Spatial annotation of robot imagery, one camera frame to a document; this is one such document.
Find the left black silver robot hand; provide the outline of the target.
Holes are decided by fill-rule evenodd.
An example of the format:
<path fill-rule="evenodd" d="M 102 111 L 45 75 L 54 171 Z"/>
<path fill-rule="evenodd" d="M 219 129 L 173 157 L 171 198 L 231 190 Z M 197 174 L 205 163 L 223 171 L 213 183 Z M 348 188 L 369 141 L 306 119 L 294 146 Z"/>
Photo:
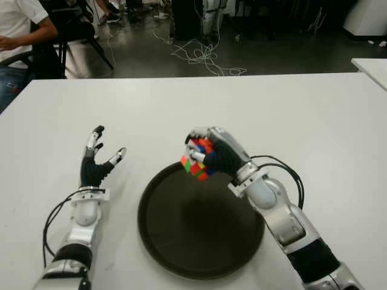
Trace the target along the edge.
<path fill-rule="evenodd" d="M 102 164 L 97 164 L 95 156 L 103 147 L 103 143 L 98 140 L 103 135 L 105 127 L 97 126 L 89 136 L 84 149 L 82 162 L 80 166 L 80 188 L 97 187 L 112 172 L 115 166 L 125 157 L 127 148 L 120 148 L 109 160 Z"/>

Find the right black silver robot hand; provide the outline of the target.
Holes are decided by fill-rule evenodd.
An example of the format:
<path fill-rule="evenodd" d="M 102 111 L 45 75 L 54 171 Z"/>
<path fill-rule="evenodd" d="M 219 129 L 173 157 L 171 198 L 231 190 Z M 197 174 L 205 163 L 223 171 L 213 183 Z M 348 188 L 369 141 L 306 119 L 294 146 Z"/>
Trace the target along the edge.
<path fill-rule="evenodd" d="M 199 150 L 194 141 L 208 141 L 212 147 L 210 153 Z M 252 161 L 245 149 L 225 129 L 218 126 L 196 127 L 186 139 L 190 159 L 199 162 L 210 170 L 225 173 L 237 183 L 241 182 L 238 172 Z"/>

